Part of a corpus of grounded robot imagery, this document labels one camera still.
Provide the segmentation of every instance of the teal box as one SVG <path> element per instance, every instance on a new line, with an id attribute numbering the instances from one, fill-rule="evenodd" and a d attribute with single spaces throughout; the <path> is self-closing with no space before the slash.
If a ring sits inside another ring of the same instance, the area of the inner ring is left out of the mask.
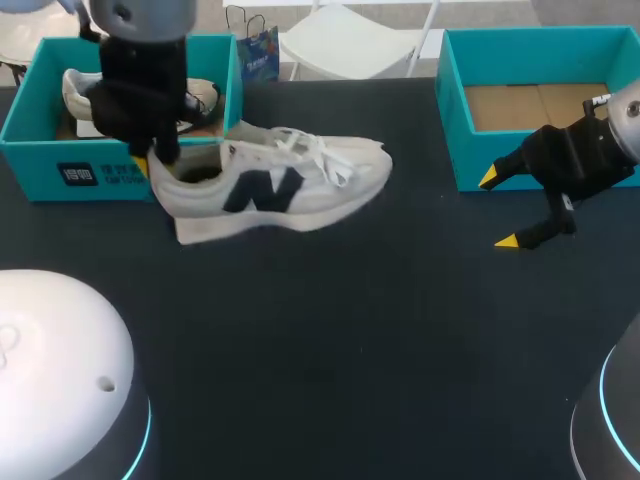
<path id="1" fill-rule="evenodd" d="M 233 35 L 193 35 L 187 40 L 188 76 L 216 83 L 226 95 L 224 133 L 242 115 L 242 80 Z M 33 202 L 149 200 L 147 179 L 112 139 L 56 141 L 64 108 L 62 74 L 67 68 L 99 72 L 96 44 L 79 38 L 46 38 L 9 111 L 0 149 L 27 198 Z M 182 146 L 221 142 L 222 138 L 182 138 Z M 64 170 L 79 175 L 68 186 Z"/>
<path id="2" fill-rule="evenodd" d="M 640 40 L 632 27 L 558 27 L 445 32 L 436 97 L 458 190 L 478 191 L 494 160 L 530 131 L 477 132 L 464 87 L 605 83 L 615 93 L 640 77 Z M 620 183 L 639 186 L 640 172 Z M 539 189 L 528 175 L 502 190 Z"/>

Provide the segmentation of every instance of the new balance logo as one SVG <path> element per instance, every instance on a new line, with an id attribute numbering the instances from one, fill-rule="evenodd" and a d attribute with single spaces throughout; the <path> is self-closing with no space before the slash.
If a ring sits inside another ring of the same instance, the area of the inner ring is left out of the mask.
<path id="1" fill-rule="evenodd" d="M 291 200 L 302 187 L 304 178 L 295 168 L 287 168 L 277 191 L 273 191 L 273 183 L 269 172 L 252 170 L 240 175 L 238 183 L 231 191 L 224 204 L 229 213 L 243 211 L 253 200 L 256 209 L 262 212 L 286 212 Z"/>

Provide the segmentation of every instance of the black tabletop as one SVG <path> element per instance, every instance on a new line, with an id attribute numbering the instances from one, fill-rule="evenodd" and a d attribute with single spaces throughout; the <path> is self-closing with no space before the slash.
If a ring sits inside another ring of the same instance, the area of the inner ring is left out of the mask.
<path id="1" fill-rule="evenodd" d="M 120 311 L 163 478 L 577 478 L 573 404 L 640 308 L 640 191 L 586 202 L 575 238 L 495 249 L 544 196 L 459 194 L 433 88 L 246 92 L 249 122 L 393 156 L 384 192 L 317 232 L 184 248 L 157 205 L 30 205 L 3 162 L 0 268 L 74 276 Z"/>

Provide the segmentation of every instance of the white sneaker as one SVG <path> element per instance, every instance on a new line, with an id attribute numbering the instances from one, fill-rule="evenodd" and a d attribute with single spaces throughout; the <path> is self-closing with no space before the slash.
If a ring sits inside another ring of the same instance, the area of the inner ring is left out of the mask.
<path id="1" fill-rule="evenodd" d="M 87 90 L 102 80 L 102 73 L 82 73 L 72 68 L 66 70 L 62 76 L 62 98 L 69 113 L 81 121 L 92 121 L 91 102 L 86 97 Z M 212 82 L 200 78 L 187 80 L 187 94 L 185 104 L 192 108 L 199 108 L 206 115 L 218 104 L 219 91 Z M 178 132 L 191 128 L 191 124 L 180 122 Z"/>
<path id="2" fill-rule="evenodd" d="M 298 231 L 331 225 L 375 197 L 391 173 L 391 157 L 369 139 L 244 122 L 229 138 L 183 148 L 172 172 L 149 154 L 153 191 L 183 245 L 259 225 Z"/>

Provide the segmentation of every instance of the shopping bag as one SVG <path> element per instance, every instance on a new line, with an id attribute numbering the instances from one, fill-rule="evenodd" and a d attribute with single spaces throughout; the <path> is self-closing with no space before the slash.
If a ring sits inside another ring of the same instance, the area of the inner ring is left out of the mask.
<path id="1" fill-rule="evenodd" d="M 278 27 L 265 29 L 265 19 L 262 15 L 254 15 L 246 21 L 246 12 L 242 7 L 230 5 L 229 7 L 239 8 L 243 12 L 244 38 L 238 38 L 238 57 L 242 67 L 242 81 L 247 83 L 273 82 L 278 80 L 280 75 L 280 44 L 278 42 Z M 229 24 L 229 7 L 226 8 L 227 27 Z M 252 23 L 258 22 L 260 27 L 258 33 L 249 34 Z"/>

